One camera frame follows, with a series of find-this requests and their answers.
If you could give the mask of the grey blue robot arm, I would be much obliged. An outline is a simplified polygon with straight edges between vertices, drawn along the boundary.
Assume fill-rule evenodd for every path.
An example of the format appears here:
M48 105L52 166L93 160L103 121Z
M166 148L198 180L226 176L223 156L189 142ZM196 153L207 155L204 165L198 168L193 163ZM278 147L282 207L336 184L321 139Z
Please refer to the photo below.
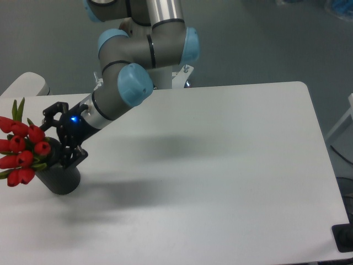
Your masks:
M154 83L151 69L184 65L200 56L197 31L184 22L180 1L84 1L91 20L107 22L130 18L146 26L145 35L109 29L98 39L103 85L74 107L58 102L44 110L42 128L56 128L58 143L45 162L70 168L87 156L82 143L140 105Z

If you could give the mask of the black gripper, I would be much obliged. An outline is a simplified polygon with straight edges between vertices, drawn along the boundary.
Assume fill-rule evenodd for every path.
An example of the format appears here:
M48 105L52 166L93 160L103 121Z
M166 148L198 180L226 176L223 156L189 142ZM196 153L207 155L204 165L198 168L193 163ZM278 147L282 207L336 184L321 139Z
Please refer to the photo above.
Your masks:
M83 118L82 113L86 110L88 106L69 109L68 103L56 102L42 112L44 119L40 129L47 131L56 128L60 143L66 146L60 156L60 164L64 169L76 167L88 157L88 152L81 144L99 131Z

